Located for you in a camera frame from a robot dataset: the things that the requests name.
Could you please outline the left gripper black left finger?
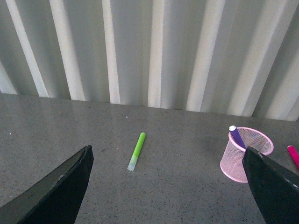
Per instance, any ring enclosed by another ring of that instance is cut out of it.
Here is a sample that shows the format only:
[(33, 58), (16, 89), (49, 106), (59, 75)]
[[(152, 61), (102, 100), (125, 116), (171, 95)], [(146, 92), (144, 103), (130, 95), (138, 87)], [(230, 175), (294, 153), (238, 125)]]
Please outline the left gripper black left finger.
[(0, 209), (2, 224), (73, 224), (90, 179), (92, 146), (83, 147)]

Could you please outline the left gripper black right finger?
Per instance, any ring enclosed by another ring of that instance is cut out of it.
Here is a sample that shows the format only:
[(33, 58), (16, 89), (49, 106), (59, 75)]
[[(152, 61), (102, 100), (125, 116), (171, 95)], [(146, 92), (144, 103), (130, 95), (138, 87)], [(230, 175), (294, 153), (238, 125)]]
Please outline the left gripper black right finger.
[(299, 176), (252, 147), (242, 165), (251, 193), (267, 224), (299, 222)]

